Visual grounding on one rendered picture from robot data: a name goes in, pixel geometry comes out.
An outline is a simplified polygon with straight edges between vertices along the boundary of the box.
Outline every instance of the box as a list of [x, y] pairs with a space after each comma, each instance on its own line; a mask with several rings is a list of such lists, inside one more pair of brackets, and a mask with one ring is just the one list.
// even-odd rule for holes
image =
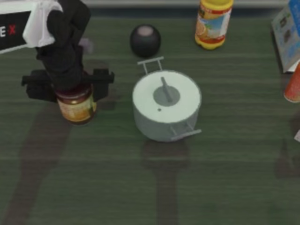
[[271, 22], [283, 72], [300, 62], [300, 0], [290, 0]]

